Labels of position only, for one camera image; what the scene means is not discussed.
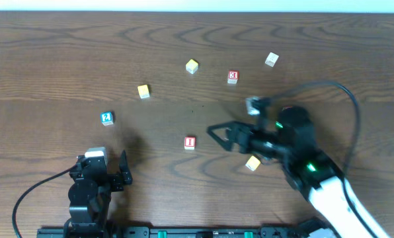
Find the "yellow block far centre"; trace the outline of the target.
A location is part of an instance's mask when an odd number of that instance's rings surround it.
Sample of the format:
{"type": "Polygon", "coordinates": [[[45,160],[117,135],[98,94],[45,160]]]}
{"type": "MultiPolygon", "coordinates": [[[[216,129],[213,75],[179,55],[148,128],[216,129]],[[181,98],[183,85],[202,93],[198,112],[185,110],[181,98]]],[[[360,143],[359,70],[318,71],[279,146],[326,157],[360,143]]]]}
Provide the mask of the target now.
{"type": "Polygon", "coordinates": [[[194,59],[190,59],[187,63],[186,63],[186,70],[187,72],[189,72],[190,74],[194,74],[199,68],[199,64],[197,61],[195,61],[194,59]]]}

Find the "red letter E block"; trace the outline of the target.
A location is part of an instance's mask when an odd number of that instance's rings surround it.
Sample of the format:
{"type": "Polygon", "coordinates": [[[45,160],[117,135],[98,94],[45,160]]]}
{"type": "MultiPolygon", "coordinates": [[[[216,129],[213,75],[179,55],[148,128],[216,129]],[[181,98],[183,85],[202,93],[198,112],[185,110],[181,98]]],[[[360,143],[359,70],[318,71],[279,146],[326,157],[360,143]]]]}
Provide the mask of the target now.
{"type": "Polygon", "coordinates": [[[229,70],[227,75],[227,83],[237,84],[238,80],[239,80],[239,71],[229,70]]]}

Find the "yellow block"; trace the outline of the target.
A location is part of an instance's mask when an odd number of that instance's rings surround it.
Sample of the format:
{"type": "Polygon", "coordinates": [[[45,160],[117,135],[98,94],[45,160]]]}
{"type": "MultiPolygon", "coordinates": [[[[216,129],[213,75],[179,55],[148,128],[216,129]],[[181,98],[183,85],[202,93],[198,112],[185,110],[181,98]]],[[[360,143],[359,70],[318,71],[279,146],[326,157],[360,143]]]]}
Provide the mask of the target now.
{"type": "Polygon", "coordinates": [[[149,87],[148,85],[140,85],[138,86],[138,93],[140,99],[147,99],[150,97],[149,87]]]}
{"type": "Polygon", "coordinates": [[[246,168],[250,169],[251,171],[255,171],[258,166],[261,164],[260,160],[252,155],[249,157],[248,161],[245,163],[246,168]]]}
{"type": "Polygon", "coordinates": [[[186,63],[186,70],[187,72],[189,72],[190,74],[194,74],[199,68],[199,64],[197,61],[195,61],[194,59],[190,59],[187,63],[186,63]]]}

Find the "yellow block near right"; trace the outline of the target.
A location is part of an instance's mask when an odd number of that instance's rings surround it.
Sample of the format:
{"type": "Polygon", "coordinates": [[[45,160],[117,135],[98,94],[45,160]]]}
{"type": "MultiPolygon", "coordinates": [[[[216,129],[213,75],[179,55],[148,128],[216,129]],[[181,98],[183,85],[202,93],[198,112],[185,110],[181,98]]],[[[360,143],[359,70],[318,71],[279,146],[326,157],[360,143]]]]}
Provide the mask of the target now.
{"type": "Polygon", "coordinates": [[[246,168],[250,169],[251,171],[255,171],[258,166],[261,164],[260,160],[252,155],[249,157],[248,161],[245,163],[246,168]]]}

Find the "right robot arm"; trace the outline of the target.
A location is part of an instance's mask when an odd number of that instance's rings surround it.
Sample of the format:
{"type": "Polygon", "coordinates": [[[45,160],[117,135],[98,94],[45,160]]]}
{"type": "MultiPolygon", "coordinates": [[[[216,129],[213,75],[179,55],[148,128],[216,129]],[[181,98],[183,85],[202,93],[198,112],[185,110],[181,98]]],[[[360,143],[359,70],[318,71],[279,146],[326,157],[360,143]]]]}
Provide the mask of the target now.
{"type": "Polygon", "coordinates": [[[207,133],[226,151],[238,145],[240,153],[278,160],[290,186],[339,237],[388,237],[359,201],[343,170],[317,145],[314,125],[303,107],[284,107],[274,132],[230,121],[208,127],[207,133]]]}

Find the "yellow block left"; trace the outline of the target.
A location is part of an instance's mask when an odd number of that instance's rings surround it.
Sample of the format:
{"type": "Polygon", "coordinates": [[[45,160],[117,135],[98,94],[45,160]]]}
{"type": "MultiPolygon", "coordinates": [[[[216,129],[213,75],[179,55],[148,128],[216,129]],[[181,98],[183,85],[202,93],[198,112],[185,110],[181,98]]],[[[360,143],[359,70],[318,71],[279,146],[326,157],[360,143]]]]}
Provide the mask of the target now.
{"type": "Polygon", "coordinates": [[[138,93],[140,99],[147,99],[150,97],[149,87],[148,85],[140,85],[138,86],[138,93]]]}

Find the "white wooden block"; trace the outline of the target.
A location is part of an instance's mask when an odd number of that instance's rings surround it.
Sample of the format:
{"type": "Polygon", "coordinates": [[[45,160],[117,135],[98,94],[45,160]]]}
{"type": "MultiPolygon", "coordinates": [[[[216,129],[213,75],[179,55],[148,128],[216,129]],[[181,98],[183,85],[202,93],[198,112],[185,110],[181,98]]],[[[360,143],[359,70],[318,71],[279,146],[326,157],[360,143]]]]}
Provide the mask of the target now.
{"type": "Polygon", "coordinates": [[[275,54],[275,53],[273,53],[273,52],[270,52],[269,54],[268,54],[268,56],[266,57],[266,60],[265,60],[265,64],[266,65],[268,65],[268,66],[270,66],[270,67],[274,67],[274,65],[276,64],[276,62],[278,61],[278,59],[279,59],[279,55],[277,55],[277,54],[275,54]]]}

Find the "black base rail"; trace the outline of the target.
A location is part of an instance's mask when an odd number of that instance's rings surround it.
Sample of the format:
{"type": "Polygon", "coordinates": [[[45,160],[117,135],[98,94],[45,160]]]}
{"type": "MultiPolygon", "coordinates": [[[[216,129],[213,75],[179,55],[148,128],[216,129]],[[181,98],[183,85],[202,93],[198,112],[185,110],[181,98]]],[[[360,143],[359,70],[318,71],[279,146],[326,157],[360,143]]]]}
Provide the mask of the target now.
{"type": "Polygon", "coordinates": [[[106,228],[92,232],[71,223],[61,227],[42,227],[37,237],[112,237],[112,238],[337,238],[335,230],[313,218],[296,226],[262,227],[148,227],[119,226],[110,221],[106,228]]]}

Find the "blue number 2 block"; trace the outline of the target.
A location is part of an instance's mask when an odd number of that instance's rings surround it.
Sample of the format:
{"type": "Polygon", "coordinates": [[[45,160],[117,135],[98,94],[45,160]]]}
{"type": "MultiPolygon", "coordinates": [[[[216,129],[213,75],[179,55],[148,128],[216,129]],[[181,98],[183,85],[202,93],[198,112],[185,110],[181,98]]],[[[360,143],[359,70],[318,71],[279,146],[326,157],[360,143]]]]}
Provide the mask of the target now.
{"type": "Polygon", "coordinates": [[[100,121],[104,126],[109,126],[109,125],[113,125],[114,123],[114,118],[113,115],[110,111],[108,112],[102,112],[100,114],[100,121]]]}

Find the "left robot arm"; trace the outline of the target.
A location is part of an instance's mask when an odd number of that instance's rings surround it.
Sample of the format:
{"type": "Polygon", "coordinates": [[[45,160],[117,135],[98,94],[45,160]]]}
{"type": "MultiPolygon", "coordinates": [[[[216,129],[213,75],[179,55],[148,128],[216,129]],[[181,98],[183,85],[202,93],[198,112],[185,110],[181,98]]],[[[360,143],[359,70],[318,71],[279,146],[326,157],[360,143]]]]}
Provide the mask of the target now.
{"type": "Polygon", "coordinates": [[[88,149],[77,157],[69,170],[74,184],[68,191],[70,219],[63,227],[64,237],[118,237],[119,228],[108,221],[108,209],[113,192],[123,191],[133,182],[126,152],[119,160],[119,171],[107,171],[105,147],[88,149]]]}

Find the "red letter I block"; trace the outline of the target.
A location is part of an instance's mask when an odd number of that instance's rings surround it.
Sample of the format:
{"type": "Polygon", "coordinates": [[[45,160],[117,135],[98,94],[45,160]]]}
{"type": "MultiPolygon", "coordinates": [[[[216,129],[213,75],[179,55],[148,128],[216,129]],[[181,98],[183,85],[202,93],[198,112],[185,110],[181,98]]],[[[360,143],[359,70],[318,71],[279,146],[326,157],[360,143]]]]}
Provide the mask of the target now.
{"type": "Polygon", "coordinates": [[[196,138],[193,136],[186,136],[184,138],[184,148],[194,150],[196,147],[196,138]]]}

